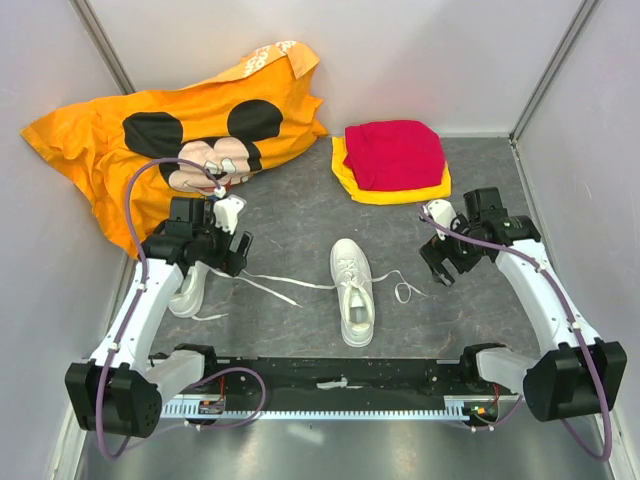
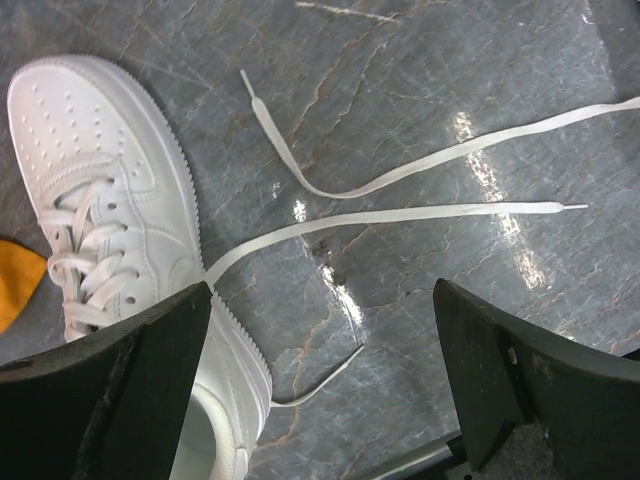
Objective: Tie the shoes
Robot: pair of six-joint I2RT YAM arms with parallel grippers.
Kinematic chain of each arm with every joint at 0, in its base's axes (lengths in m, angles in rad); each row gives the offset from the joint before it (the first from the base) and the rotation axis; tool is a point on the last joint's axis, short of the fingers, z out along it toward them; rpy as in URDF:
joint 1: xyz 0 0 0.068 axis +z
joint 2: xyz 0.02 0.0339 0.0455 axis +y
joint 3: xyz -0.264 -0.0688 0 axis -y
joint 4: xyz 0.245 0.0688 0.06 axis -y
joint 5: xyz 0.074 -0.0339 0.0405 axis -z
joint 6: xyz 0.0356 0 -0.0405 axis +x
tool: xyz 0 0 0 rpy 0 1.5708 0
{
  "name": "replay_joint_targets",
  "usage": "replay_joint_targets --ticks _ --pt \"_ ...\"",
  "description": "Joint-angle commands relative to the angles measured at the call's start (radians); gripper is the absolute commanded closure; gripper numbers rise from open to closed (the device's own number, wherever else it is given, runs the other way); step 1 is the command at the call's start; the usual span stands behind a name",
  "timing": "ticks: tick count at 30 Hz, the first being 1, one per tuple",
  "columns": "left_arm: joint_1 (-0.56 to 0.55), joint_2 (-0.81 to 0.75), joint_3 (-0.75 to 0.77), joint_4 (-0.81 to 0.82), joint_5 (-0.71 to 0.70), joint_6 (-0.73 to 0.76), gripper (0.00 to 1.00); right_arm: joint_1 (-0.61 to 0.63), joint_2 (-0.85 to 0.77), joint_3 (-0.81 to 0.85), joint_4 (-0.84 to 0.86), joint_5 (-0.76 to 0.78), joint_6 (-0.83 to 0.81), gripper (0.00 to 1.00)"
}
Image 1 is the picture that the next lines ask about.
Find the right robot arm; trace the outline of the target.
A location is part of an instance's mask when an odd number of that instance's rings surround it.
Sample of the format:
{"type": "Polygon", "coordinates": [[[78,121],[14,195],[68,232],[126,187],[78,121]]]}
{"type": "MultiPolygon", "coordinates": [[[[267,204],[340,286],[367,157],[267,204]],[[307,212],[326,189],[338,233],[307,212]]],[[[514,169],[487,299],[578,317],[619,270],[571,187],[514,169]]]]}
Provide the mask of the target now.
{"type": "Polygon", "coordinates": [[[450,286],[458,274],[489,259],[507,279],[536,335],[539,355],[529,358],[499,343],[464,349],[458,381],[467,392],[492,383],[524,397],[541,421],[609,412],[615,405],[627,355],[606,342],[581,315],[562,286],[541,234],[526,215],[511,215],[497,188],[464,195],[465,210],[443,199],[420,206],[435,235],[420,249],[434,280],[450,286]]]}

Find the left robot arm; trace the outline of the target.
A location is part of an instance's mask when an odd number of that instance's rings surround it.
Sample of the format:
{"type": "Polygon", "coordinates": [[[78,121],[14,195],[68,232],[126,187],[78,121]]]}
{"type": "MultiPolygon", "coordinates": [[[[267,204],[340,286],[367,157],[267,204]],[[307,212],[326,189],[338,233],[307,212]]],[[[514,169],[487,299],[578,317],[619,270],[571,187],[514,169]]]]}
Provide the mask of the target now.
{"type": "Polygon", "coordinates": [[[159,365],[149,363],[151,346],[171,300],[200,293],[208,269],[235,277],[247,264],[253,236],[233,241],[244,199],[212,202],[175,197],[168,219],[143,241],[144,257],[106,337],[88,360],[65,375],[81,429],[147,438],[164,405],[192,387],[208,393],[219,382],[212,347],[181,344],[159,365]]]}

